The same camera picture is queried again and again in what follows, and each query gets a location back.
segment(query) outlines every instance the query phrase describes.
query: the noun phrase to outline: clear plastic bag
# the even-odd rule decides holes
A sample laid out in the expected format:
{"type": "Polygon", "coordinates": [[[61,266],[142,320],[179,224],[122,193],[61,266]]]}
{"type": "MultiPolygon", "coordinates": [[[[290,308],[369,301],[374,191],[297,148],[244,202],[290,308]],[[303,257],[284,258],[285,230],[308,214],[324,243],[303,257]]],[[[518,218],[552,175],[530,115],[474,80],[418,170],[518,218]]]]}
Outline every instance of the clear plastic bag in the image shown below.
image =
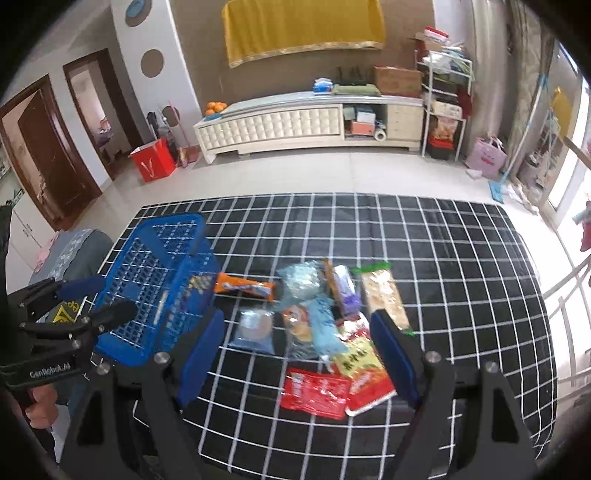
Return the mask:
{"type": "Polygon", "coordinates": [[[287,335],[286,357],[289,360],[317,358],[308,310],[301,305],[292,305],[283,310],[281,315],[287,335]]]}
{"type": "Polygon", "coordinates": [[[288,265],[277,271],[284,286],[282,301],[284,307],[302,300],[311,300],[322,292],[324,278],[319,267],[319,262],[309,261],[288,265]]]}
{"type": "Polygon", "coordinates": [[[273,347],[274,313],[266,310],[243,310],[229,346],[275,355],[273,347]]]}

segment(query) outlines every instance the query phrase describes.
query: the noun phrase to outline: red snack bag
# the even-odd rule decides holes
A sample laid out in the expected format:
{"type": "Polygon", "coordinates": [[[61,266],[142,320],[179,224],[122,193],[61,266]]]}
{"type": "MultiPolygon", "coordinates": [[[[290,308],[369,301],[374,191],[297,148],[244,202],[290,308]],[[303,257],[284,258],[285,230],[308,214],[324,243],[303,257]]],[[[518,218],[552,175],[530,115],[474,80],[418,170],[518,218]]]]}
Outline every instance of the red snack bag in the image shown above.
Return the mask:
{"type": "Polygon", "coordinates": [[[340,420],[345,418],[350,387],[351,380],[345,377],[290,368],[280,405],[289,410],[340,420]]]}

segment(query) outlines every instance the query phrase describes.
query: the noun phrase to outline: doorway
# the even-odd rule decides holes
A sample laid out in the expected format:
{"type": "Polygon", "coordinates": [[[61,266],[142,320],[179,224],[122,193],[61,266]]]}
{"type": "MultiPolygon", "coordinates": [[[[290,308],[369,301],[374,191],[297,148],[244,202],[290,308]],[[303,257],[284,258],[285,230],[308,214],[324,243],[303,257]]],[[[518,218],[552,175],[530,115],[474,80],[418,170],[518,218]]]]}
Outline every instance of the doorway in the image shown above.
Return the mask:
{"type": "Polygon", "coordinates": [[[24,189],[55,229],[69,229],[101,195],[73,144],[49,75],[0,107],[0,135],[24,189]]]}
{"type": "Polygon", "coordinates": [[[144,142],[121,92],[109,50],[64,65],[70,94],[97,155],[112,179],[144,142]]]}

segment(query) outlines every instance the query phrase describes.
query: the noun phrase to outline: food packet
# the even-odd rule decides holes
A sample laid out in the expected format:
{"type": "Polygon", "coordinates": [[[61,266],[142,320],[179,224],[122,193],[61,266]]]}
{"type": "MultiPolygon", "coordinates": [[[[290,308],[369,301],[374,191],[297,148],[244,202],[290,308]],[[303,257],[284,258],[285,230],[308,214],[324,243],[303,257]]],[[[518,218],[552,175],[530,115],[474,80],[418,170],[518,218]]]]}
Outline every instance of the food packet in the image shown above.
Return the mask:
{"type": "Polygon", "coordinates": [[[396,395],[396,391],[365,333],[351,336],[347,348],[346,353],[333,357],[330,370],[351,379],[346,413],[355,417],[396,395]]]}
{"type": "Polygon", "coordinates": [[[249,293],[250,295],[273,301],[273,283],[231,277],[230,275],[221,272],[217,276],[216,285],[213,291],[215,293],[221,293],[233,290],[239,290],[244,293],[249,293]]]}
{"type": "Polygon", "coordinates": [[[324,278],[317,261],[309,261],[288,265],[277,271],[284,286],[284,307],[299,303],[303,300],[311,300],[322,292],[324,278]]]}
{"type": "Polygon", "coordinates": [[[340,420],[345,418],[350,386],[351,380],[345,377],[289,368],[280,406],[340,420]]]}
{"type": "Polygon", "coordinates": [[[289,360],[317,358],[308,310],[301,305],[292,305],[283,310],[281,316],[287,335],[286,357],[289,360]]]}
{"type": "Polygon", "coordinates": [[[339,305],[341,314],[351,315],[358,312],[361,308],[361,300],[355,293],[355,286],[353,280],[351,280],[349,269],[344,265],[333,266],[328,259],[323,260],[323,264],[326,281],[333,298],[339,305]]]}
{"type": "Polygon", "coordinates": [[[275,355],[273,347],[273,312],[243,310],[229,346],[275,355]]]}
{"type": "Polygon", "coordinates": [[[390,272],[390,264],[383,262],[355,270],[361,273],[369,314],[385,309],[400,330],[410,330],[411,326],[404,311],[400,293],[390,272]]]}
{"type": "Polygon", "coordinates": [[[326,295],[318,295],[302,303],[308,310],[314,349],[320,356],[332,356],[347,351],[346,345],[339,337],[335,317],[330,309],[334,303],[335,301],[326,295]]]}

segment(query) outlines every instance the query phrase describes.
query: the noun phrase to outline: paper towel roll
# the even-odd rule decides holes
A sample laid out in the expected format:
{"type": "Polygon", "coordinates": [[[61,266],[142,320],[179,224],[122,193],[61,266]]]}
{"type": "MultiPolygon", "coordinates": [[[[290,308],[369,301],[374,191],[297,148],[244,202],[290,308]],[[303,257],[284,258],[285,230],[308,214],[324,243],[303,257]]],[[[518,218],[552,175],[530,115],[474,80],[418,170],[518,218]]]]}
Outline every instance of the paper towel roll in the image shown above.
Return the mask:
{"type": "Polygon", "coordinates": [[[386,140],[386,132],[384,131],[384,129],[383,128],[376,128],[375,132],[374,132],[374,138],[378,142],[383,142],[384,140],[386,140]]]}

